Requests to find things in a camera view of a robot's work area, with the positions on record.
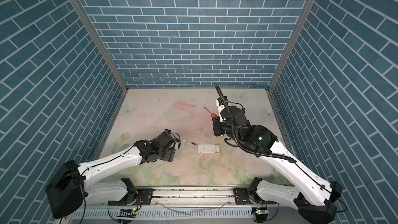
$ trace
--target floral print mat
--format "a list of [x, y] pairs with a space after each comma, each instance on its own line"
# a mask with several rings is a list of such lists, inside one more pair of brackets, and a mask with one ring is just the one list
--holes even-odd
[[[251, 124], [263, 125], [279, 139], [281, 133], [264, 89], [223, 89], [224, 95], [246, 108]], [[246, 185], [254, 177], [290, 184], [271, 165], [215, 137], [207, 107], [217, 113], [215, 89], [130, 89], [100, 157], [122, 151], [137, 140], [170, 129], [181, 136], [172, 162], [158, 160], [130, 167], [103, 181], [128, 177], [136, 186]], [[197, 144], [219, 144], [219, 154], [198, 153]]]

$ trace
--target robotic arm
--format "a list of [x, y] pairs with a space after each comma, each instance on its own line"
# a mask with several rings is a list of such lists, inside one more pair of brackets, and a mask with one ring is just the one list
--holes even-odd
[[129, 205], [136, 200], [137, 189], [130, 179], [116, 183], [99, 183], [101, 179], [122, 169], [158, 159], [171, 162], [181, 140], [170, 130], [156, 138], [140, 140], [128, 149], [99, 160], [76, 164], [74, 160], [64, 163], [46, 187], [52, 215], [59, 219], [77, 210], [83, 200], [87, 203], [113, 201], [116, 205]]
[[[256, 177], [248, 188], [250, 199], [254, 203], [275, 201], [292, 207], [312, 224], [333, 221], [337, 212], [333, 202], [341, 196], [342, 186], [312, 172], [266, 127], [251, 125], [244, 115], [244, 108], [230, 105], [220, 87], [217, 84], [215, 87], [220, 97], [216, 100], [219, 116], [212, 118], [214, 134], [226, 134], [228, 145], [260, 157], [295, 185], [276, 185]], [[228, 142], [231, 139], [236, 146]]]

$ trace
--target blue brick wall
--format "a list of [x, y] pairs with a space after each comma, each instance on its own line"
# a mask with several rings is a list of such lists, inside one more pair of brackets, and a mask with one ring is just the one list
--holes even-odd
[[67, 0], [0, 0], [0, 223], [53, 221], [48, 179], [92, 158], [120, 98]]
[[305, 0], [81, 0], [129, 87], [267, 87]]
[[274, 90], [300, 160], [343, 183], [336, 223], [398, 222], [397, 33], [398, 0], [316, 0]]

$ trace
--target black corrugated tube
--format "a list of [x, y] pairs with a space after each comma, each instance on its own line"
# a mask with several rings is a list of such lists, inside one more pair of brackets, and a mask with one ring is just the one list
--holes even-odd
[[244, 147], [239, 142], [238, 137], [236, 136], [236, 133], [235, 133], [235, 122], [234, 122], [234, 118], [232, 117], [231, 110], [229, 109], [228, 103], [227, 103], [226, 99], [224, 98], [224, 95], [222, 94], [221, 89], [218, 86], [218, 84], [216, 83], [216, 84], [214, 84], [214, 86], [215, 86], [215, 88], [217, 90], [218, 95], [220, 96], [221, 102], [224, 104], [224, 106], [225, 106], [225, 108], [226, 108], [226, 110], [228, 112], [229, 118], [231, 119], [231, 131], [232, 131], [232, 135], [233, 135], [232, 139], [235, 141], [236, 145], [240, 149], [244, 150], [247, 153], [250, 153], [250, 154], [253, 154], [253, 155], [257, 155], [257, 156], [274, 157], [274, 158], [284, 159], [284, 160], [287, 160], [287, 161], [289, 161], [291, 163], [295, 163], [296, 162], [296, 160], [294, 160], [291, 157], [287, 157], [287, 156], [280, 155], [280, 154], [273, 154], [273, 153], [255, 152], [255, 151], [252, 151], [252, 150], [247, 149], [246, 147]]

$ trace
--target wall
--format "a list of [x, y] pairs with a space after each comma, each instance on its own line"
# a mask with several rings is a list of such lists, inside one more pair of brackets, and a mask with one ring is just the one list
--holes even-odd
[[81, 0], [129, 87], [267, 87], [305, 0]]
[[92, 158], [121, 90], [67, 0], [0, 12], [0, 223], [47, 223], [48, 179]]
[[316, 0], [274, 91], [300, 160], [343, 183], [336, 223], [398, 222], [397, 33], [398, 0]]

